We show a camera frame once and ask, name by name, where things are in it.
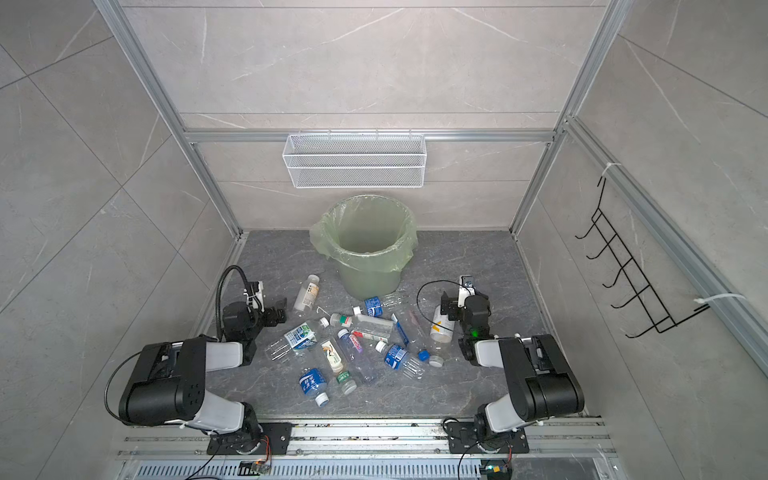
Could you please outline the bottle with green blue label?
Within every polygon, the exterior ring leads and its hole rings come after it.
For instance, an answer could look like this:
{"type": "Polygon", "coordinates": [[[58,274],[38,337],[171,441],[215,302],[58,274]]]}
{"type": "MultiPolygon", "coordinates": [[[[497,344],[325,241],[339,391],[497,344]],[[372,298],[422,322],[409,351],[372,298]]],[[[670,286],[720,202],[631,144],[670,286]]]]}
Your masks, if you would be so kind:
{"type": "Polygon", "coordinates": [[[266,349],[266,356],[273,362],[287,362],[312,348],[316,341],[316,332],[304,322],[272,342],[266,349]]]}

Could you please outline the white bottle yellow label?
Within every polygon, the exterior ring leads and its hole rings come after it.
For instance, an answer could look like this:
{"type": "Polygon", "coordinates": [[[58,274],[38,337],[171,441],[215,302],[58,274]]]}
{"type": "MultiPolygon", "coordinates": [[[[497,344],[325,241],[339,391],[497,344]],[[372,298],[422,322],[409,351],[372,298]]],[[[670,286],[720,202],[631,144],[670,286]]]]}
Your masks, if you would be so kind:
{"type": "Polygon", "coordinates": [[[442,307],[435,308],[430,327],[430,338],[439,344],[450,344],[453,340],[455,321],[442,312],[442,307]]]}

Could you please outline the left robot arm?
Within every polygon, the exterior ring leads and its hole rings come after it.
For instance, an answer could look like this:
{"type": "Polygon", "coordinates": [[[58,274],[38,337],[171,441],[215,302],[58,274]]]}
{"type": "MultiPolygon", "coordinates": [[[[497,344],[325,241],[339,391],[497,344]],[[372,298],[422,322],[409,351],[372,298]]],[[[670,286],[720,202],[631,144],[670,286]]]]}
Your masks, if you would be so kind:
{"type": "Polygon", "coordinates": [[[145,346],[118,406],[125,425],[177,425],[209,437],[208,455],[257,455],[287,452],[292,427],[259,422],[254,407],[207,390],[206,375],[248,366],[255,340],[265,327],[286,321],[286,300],[270,307],[257,300],[234,302],[223,310],[224,341],[201,335],[145,346]]]}

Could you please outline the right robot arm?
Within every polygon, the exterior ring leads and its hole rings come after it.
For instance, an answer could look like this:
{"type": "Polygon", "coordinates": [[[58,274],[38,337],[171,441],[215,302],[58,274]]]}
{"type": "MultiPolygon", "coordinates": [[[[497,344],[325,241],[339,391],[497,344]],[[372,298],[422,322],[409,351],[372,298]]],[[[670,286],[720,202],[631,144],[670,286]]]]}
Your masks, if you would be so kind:
{"type": "Polygon", "coordinates": [[[442,294],[437,312],[461,330],[465,360],[504,373],[507,393],[478,408],[471,448],[497,450],[530,424],[583,411],[581,385],[552,335],[492,335],[489,297],[468,287],[456,297],[442,294]]]}

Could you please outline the clear bottle orange white label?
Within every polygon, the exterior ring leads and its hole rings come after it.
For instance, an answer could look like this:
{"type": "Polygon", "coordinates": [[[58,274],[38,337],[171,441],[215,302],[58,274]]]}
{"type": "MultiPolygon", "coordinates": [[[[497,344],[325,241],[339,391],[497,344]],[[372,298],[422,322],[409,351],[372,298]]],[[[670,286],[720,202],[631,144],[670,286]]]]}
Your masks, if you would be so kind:
{"type": "Polygon", "coordinates": [[[319,293],[319,283],[320,278],[314,274],[309,275],[302,283],[293,305],[296,312],[305,313],[312,309],[319,293]]]}

